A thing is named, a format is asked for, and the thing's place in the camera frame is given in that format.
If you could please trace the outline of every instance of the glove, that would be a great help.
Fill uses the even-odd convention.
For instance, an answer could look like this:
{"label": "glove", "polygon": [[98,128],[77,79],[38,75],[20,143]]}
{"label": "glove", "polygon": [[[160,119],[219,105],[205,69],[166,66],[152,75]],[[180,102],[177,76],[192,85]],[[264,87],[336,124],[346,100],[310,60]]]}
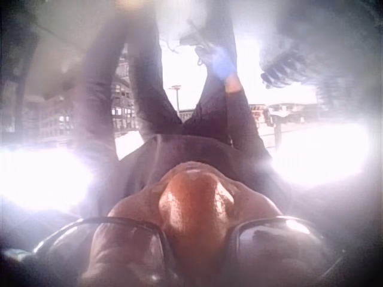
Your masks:
{"label": "glove", "polygon": [[231,74],[236,74],[236,67],[224,48],[212,46],[211,51],[208,52],[205,48],[198,46],[196,53],[202,63],[210,68],[218,79],[224,81]]}

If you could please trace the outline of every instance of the sunglasses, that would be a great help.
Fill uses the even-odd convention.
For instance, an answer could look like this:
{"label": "sunglasses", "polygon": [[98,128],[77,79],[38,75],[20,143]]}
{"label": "sunglasses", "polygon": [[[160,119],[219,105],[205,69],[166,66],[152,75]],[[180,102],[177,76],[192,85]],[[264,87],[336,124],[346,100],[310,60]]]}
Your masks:
{"label": "sunglasses", "polygon": [[[90,262],[93,237],[103,240],[102,262],[120,265],[118,281],[142,286],[187,286],[165,233],[156,225],[127,218],[81,219],[63,227],[34,250],[40,264],[62,286],[77,286]],[[310,222],[289,216],[248,221],[227,236],[220,273],[210,286],[320,285],[345,251]]]}

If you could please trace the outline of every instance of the sleeve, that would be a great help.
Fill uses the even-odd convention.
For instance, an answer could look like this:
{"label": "sleeve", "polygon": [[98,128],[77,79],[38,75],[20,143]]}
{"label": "sleeve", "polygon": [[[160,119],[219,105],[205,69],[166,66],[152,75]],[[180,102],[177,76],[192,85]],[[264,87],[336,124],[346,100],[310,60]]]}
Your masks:
{"label": "sleeve", "polygon": [[101,215],[100,201],[117,167],[111,84],[126,40],[127,20],[119,15],[110,20],[89,48],[74,100],[75,153],[92,173],[81,216]]}
{"label": "sleeve", "polygon": [[226,96],[227,128],[234,148],[258,160],[271,160],[258,134],[257,125],[243,89]]}

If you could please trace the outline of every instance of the dark pants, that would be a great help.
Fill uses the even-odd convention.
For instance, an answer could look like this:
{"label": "dark pants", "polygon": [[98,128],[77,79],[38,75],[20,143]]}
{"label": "dark pants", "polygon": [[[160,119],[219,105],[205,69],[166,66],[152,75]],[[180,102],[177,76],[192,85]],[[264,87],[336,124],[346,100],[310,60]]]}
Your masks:
{"label": "dark pants", "polygon": [[[236,63],[232,22],[225,2],[210,2],[205,34],[209,41],[224,47]],[[162,53],[154,12],[148,11],[138,44],[130,49],[129,76],[139,132],[146,141],[156,134],[196,135],[230,144],[227,132],[226,94],[222,81],[208,70],[202,95],[191,118],[178,118],[163,88]]]}

